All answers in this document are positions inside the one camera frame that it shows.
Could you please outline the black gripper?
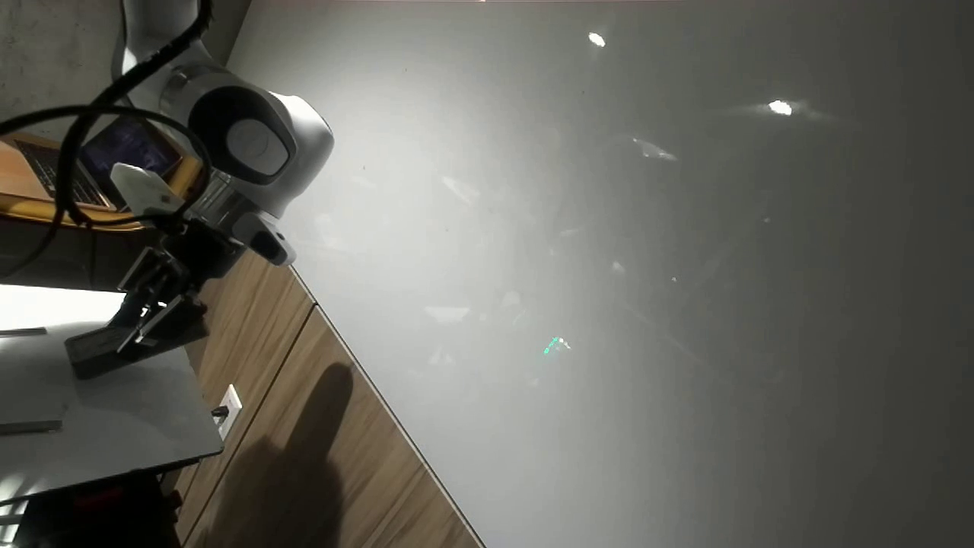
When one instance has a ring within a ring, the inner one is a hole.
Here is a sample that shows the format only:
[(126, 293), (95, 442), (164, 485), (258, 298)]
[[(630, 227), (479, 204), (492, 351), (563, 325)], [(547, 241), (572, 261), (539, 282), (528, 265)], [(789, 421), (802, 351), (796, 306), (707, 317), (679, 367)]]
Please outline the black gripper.
[(122, 277), (126, 300), (113, 317), (122, 351), (160, 351), (169, 334), (197, 331), (205, 306), (194, 279), (225, 277), (244, 252), (270, 265), (293, 261), (293, 246), (263, 215), (244, 215), (229, 231), (200, 220), (181, 223), (160, 237), (160, 248), (142, 248)]

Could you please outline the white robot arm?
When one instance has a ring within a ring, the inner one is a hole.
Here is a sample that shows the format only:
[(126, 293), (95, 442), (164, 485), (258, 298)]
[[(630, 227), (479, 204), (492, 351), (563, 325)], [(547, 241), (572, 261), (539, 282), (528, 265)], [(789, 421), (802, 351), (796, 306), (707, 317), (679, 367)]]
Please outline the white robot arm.
[(113, 317), (120, 352), (200, 339), (197, 289), (246, 248), (288, 265), (293, 246), (277, 220), (334, 146), (308, 99), (235, 77), (191, 37), (206, 25), (210, 7), (213, 0), (122, 0), (122, 73), (148, 63), (181, 37), (188, 39), (129, 99), (188, 127), (206, 150), (210, 172), (194, 204), (160, 223), (160, 241), (129, 274), (126, 305)]

